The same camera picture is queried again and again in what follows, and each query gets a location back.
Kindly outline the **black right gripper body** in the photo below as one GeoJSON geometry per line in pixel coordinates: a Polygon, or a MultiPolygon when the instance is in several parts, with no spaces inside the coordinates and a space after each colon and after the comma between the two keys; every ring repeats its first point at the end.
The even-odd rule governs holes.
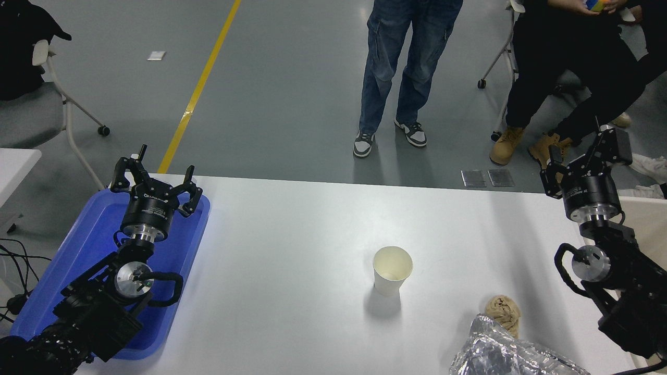
{"type": "Polygon", "coordinates": [[[622,211],[610,175],[565,176],[560,183],[566,216],[617,216],[622,211]]]}

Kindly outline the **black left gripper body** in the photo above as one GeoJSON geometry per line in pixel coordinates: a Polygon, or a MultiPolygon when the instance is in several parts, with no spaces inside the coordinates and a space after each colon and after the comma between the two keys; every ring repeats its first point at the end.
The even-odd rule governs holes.
{"type": "Polygon", "coordinates": [[[131,236],[139,228],[152,228],[157,238],[167,238],[179,200],[167,195],[172,185],[158,180],[138,183],[130,190],[130,202],[120,225],[124,235],[131,236]]]}

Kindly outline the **seated person's right hand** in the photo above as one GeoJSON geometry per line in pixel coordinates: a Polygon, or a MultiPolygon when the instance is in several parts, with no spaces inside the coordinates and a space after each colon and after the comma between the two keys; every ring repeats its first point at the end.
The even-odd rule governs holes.
{"type": "Polygon", "coordinates": [[[596,16],[600,14],[598,11],[588,9],[584,2],[577,0],[548,0],[547,4],[552,8],[570,12],[570,14],[586,16],[596,16]]]}

